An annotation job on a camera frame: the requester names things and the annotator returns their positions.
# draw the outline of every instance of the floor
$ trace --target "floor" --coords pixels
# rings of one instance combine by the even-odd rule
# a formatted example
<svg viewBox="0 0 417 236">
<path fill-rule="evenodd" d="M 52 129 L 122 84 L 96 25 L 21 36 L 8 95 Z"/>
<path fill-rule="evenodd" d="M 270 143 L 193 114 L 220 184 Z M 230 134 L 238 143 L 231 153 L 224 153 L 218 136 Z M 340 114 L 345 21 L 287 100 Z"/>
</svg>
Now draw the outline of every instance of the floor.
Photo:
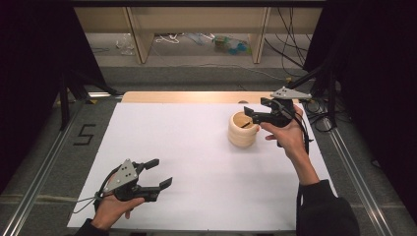
<svg viewBox="0 0 417 236">
<path fill-rule="evenodd" d="M 222 34 L 230 38 L 245 41 L 247 37 L 245 34 Z M 283 56 L 278 54 L 269 45 L 265 44 L 263 50 L 263 57 L 260 64 L 254 64 L 250 53 L 246 51 L 239 51 L 237 54 L 230 54 L 226 50 L 215 48 L 211 39 L 199 34 L 185 34 L 177 35 L 174 39 L 170 39 L 165 35 L 161 41 L 155 41 L 146 64 L 138 64 L 135 55 L 131 54 L 129 49 L 118 48 L 121 47 L 121 41 L 126 39 L 124 34 L 87 34 L 90 46 L 94 52 L 96 61 L 101 67 L 105 75 L 116 71 L 120 68 L 125 70 L 135 70 L 138 68 L 166 68 L 184 69 L 192 68 L 233 68 L 233 73 L 239 71 L 246 73 L 254 73 L 254 75 L 262 75 L 263 77 L 279 80 L 285 82 L 286 80 L 295 80 L 297 76 L 304 75 L 305 72 L 300 71 L 300 67 L 296 65 L 302 64 L 303 59 L 298 55 L 292 40 L 287 44 L 283 43 L 287 35 L 268 35 L 267 41 L 278 51 L 284 49 L 284 54 L 291 59 L 283 59 Z M 308 49 L 310 43 L 310 35 L 296 35 L 296 43 L 300 48 Z M 306 51 L 300 50 L 303 56 L 306 56 Z M 277 76 L 271 73 L 271 68 L 279 69 L 284 73 Z M 88 88 L 91 92 L 98 92 L 95 88 Z M 75 102 L 72 104 L 73 117 L 76 117 L 74 125 L 66 134 L 67 142 L 62 144 L 57 159 L 53 161 L 53 167 L 47 172 L 47 178 L 43 183 L 43 187 L 37 195 L 28 219 L 21 230 L 20 235 L 70 235 L 74 230 L 66 228 L 68 222 L 68 214 L 72 212 L 74 202 L 78 198 L 78 192 L 83 185 L 83 179 L 79 176 L 87 176 L 89 167 L 93 162 L 95 151 L 99 147 L 100 138 L 104 135 L 105 127 L 108 125 L 108 120 L 111 117 L 112 110 L 115 104 L 120 101 L 116 99 L 98 98 L 96 105 L 80 104 Z M 33 151 L 27 160 L 17 172 L 16 176 L 10 183 L 8 189 L 2 194 L 0 198 L 0 228 L 3 229 L 10 219 L 11 215 L 16 210 L 16 207 L 22 199 L 25 190 L 30 187 L 31 180 L 36 175 L 37 169 L 42 165 L 43 157 L 48 155 L 51 147 L 55 145 L 55 138 L 59 136 L 57 127 L 60 126 L 59 120 L 59 104 L 57 103 L 52 111 L 51 118 L 47 122 L 41 134 L 41 139 L 34 145 Z M 353 161 L 358 165 L 358 171 L 362 178 L 368 184 L 370 192 L 373 194 L 373 199 L 381 208 L 385 218 L 388 222 L 390 232 L 384 233 L 376 229 L 371 222 L 372 217 L 369 211 L 364 206 L 364 202 L 358 194 L 358 187 L 352 184 L 349 175 L 346 172 L 346 167 L 340 160 L 335 160 L 335 156 L 340 156 L 340 150 L 335 148 L 332 140 L 338 139 L 337 136 L 324 134 L 316 131 L 315 136 L 319 144 L 322 145 L 321 151 L 325 162 L 328 165 L 330 176 L 336 182 L 340 189 L 337 191 L 346 196 L 346 199 L 351 203 L 361 225 L 362 235 L 417 235 L 417 228 L 415 223 L 410 219 L 404 206 L 401 204 L 398 196 L 390 186 L 385 178 L 384 173 L 376 168 L 372 163 L 372 156 L 366 149 L 366 145 L 361 142 L 360 135 L 354 128 L 354 124 L 348 121 L 348 117 L 339 116 L 338 120 L 340 126 L 337 132 L 342 134 L 343 140 L 348 147 L 349 155 L 352 156 Z M 80 137 L 79 130 L 83 125 L 93 123 L 96 127 L 97 133 L 94 133 L 95 139 L 91 140 L 91 145 L 74 147 L 71 142 L 78 141 Z M 112 232 L 111 235 L 129 235 L 126 232 Z M 201 233 L 149 233 L 152 236 L 249 236 L 252 234 L 231 234 L 231 233 L 215 233 L 215 232 L 201 232 Z M 294 235 L 294 232 L 279 232 L 276 235 Z"/>
</svg>

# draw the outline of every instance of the white table surface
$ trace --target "white table surface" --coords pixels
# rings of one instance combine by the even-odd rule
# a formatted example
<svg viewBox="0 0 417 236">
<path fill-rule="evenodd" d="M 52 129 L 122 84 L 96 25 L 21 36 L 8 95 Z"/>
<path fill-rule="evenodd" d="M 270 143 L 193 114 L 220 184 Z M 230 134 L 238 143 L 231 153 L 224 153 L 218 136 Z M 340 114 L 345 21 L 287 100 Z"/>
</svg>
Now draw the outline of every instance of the white table surface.
<svg viewBox="0 0 417 236">
<path fill-rule="evenodd" d="M 228 120 L 243 106 L 117 104 L 79 199 L 92 197 L 108 173 L 125 159 L 141 163 L 158 158 L 159 165 L 144 170 L 138 184 L 157 186 L 173 177 L 172 185 L 161 192 L 156 203 L 133 210 L 129 220 L 122 216 L 114 229 L 294 230 L 298 178 L 283 149 L 275 141 L 265 140 L 265 130 L 260 130 L 256 142 L 244 149 L 227 139 Z M 259 104 L 246 106 L 270 112 Z M 310 157 L 319 177 L 330 180 L 316 141 L 310 143 Z M 85 203 L 77 204 L 75 210 Z M 68 227 L 81 227 L 93 215 L 90 205 L 72 214 Z"/>
</svg>

